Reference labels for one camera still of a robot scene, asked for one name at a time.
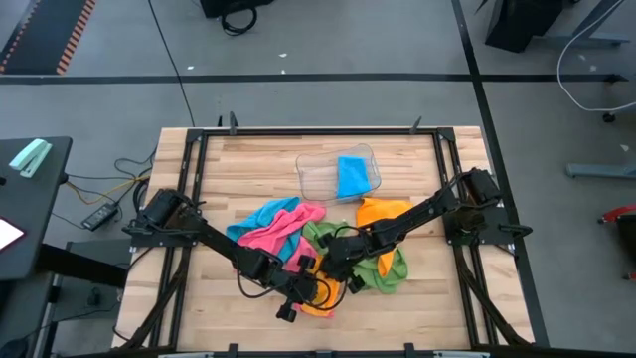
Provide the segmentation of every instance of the cloth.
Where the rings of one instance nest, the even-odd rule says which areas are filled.
[[[299,204],[292,212],[282,209],[269,226],[244,234],[238,239],[238,244],[276,254],[286,263],[296,252],[302,227],[324,216],[325,208],[305,203]]]
[[[342,155],[338,157],[338,198],[362,195],[371,191],[365,158]]]
[[[339,296],[340,296],[340,283],[338,281],[336,281],[335,279],[332,278],[327,278],[327,275],[324,272],[318,271],[316,272],[316,270],[318,270],[318,268],[320,267],[320,263],[322,262],[322,255],[319,255],[316,257],[316,265],[314,266],[313,269],[310,269],[309,272],[310,273],[316,273],[316,278],[318,279],[322,279],[323,281],[325,281],[327,283],[327,285],[329,285],[329,289],[327,289],[327,287],[325,286],[325,284],[323,283],[318,283],[318,291],[316,293],[316,298],[314,298],[314,300],[312,301],[312,303],[314,305],[318,305],[322,302],[325,302],[325,299],[327,299],[327,295],[329,294],[329,292],[331,291],[331,295],[329,296],[329,299],[327,299],[327,301],[325,303],[323,303],[322,305],[320,305],[319,307],[331,307],[332,305],[334,305],[336,303],[336,301],[338,300]],[[316,309],[314,307],[310,307],[307,304],[303,304],[300,306],[300,310],[307,313],[307,314],[311,314],[313,316],[316,317],[325,317],[325,318],[332,318],[334,316],[334,310],[328,310],[328,311],[324,311],[324,310],[320,310],[320,309]]]
[[[335,233],[338,228],[343,226],[348,226],[348,224],[346,222],[338,224],[309,222],[302,229],[302,236],[316,249],[319,255],[324,255],[327,253],[327,249],[320,248],[318,238],[328,233]],[[347,230],[338,232],[339,237],[344,235],[347,235]],[[354,274],[358,275],[365,282],[365,289],[376,288],[382,293],[396,293],[398,285],[404,282],[408,276],[408,265],[406,264],[406,259],[401,248],[397,248],[393,260],[391,269],[385,276],[381,276],[378,273],[378,258],[360,261],[354,266]]]
[[[365,288],[373,287],[386,294],[396,293],[398,285],[408,277],[408,265],[404,252],[401,248],[395,249],[391,269],[384,276],[378,272],[378,261],[379,258],[360,261],[354,266],[354,274],[365,282]]]
[[[300,204],[298,197],[268,201],[262,208],[251,213],[243,222],[228,226],[226,235],[233,241],[237,241],[252,230],[269,226],[279,211],[291,212],[296,209],[298,204]]]
[[[362,227],[379,219],[394,219],[412,207],[413,205],[410,202],[402,200],[365,198],[356,214],[357,225]],[[380,276],[385,277],[389,274],[391,265],[394,262],[394,254],[395,250],[380,255],[378,259],[378,273]]]
[[[314,247],[307,242],[307,239],[301,236],[300,240],[298,241],[298,247],[296,248],[296,251],[291,256],[291,258],[289,258],[289,261],[287,261],[287,264],[285,264],[283,268],[288,271],[299,272],[300,266],[298,265],[298,260],[300,260],[300,257],[303,255],[310,258],[316,258],[318,256],[318,253],[316,253]]]

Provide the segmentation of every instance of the gray floor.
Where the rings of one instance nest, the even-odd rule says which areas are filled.
[[[452,7],[446,0],[277,0],[262,8],[254,31],[227,37],[206,20],[193,0],[153,4],[180,73],[184,75],[269,75],[342,73],[467,74]],[[554,74],[560,49],[531,44],[523,54],[483,45],[490,4],[462,0],[482,74]],[[571,31],[595,1],[567,9],[550,30]],[[0,41],[8,38],[26,0],[0,2]],[[627,1],[603,31],[636,40]],[[621,49],[573,50],[568,74],[634,73],[636,45]],[[97,3],[68,76],[173,75],[146,0]],[[636,99],[636,85],[566,84],[588,105]],[[557,84],[485,84],[511,185],[525,224],[532,268],[552,346],[636,352],[633,339],[636,284],[620,279],[633,265],[621,253],[611,226],[596,224],[603,212],[631,204],[632,182],[576,179],[567,162],[620,163],[620,144],[636,148],[636,115],[602,123],[598,113],[575,107]],[[470,83],[338,82],[187,84],[197,125],[216,125],[233,110],[240,125],[481,125]],[[188,126],[178,85],[0,86],[0,137],[70,135],[74,148],[68,171],[114,174],[121,156],[145,158],[164,126]],[[105,190],[112,183],[80,181]],[[89,214],[63,188],[57,214],[78,222]],[[129,201],[125,220],[131,218]],[[123,237],[121,223],[93,234],[55,218],[48,243]],[[68,355],[95,352],[110,344],[112,321],[69,322],[55,349]]]

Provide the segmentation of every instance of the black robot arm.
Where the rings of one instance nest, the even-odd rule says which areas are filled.
[[[459,200],[453,188],[463,185],[469,201]],[[363,259],[390,252],[412,230],[447,214],[455,215],[462,231],[477,233],[486,226],[480,210],[497,205],[501,194],[486,170],[472,169],[457,175],[443,188],[394,219],[381,219],[357,229],[355,236],[336,237],[328,234],[318,242],[329,251],[320,270],[338,281],[348,281],[351,292],[364,283],[353,274],[353,266]]]
[[[228,259],[239,275],[287,298],[277,318],[293,322],[293,303],[311,301],[317,292],[317,280],[306,270],[314,266],[313,259],[301,257],[299,272],[283,269],[284,263],[278,257],[243,247],[210,226],[197,205],[176,190],[159,190],[124,232],[132,236],[176,236],[211,248]]]

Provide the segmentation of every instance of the light blue towel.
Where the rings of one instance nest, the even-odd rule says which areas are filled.
[[[362,195],[371,191],[365,158],[338,157],[338,198]]]
[[[262,208],[251,213],[243,222],[228,226],[226,235],[236,242],[241,236],[252,230],[269,226],[279,211],[284,209],[292,212],[298,204],[300,204],[300,198],[298,197],[268,201]],[[284,263],[296,252],[298,241],[300,241],[300,230],[291,234],[285,245],[280,249],[280,252],[278,252],[278,257]]]

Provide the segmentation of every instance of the green cloth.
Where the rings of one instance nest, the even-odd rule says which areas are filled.
[[[347,225],[346,222],[339,224],[309,222],[302,228],[302,236],[316,249],[318,254],[325,255],[327,249],[323,249],[318,245],[318,238],[328,233],[333,234],[338,228]],[[348,230],[343,229],[338,232],[338,236],[344,236],[347,232]],[[360,261],[354,266],[354,274],[365,282],[365,288],[377,288],[382,293],[396,293],[398,285],[404,282],[408,276],[408,265],[401,248],[397,248],[394,261],[391,264],[391,270],[386,277],[382,277],[378,273],[378,258]]]

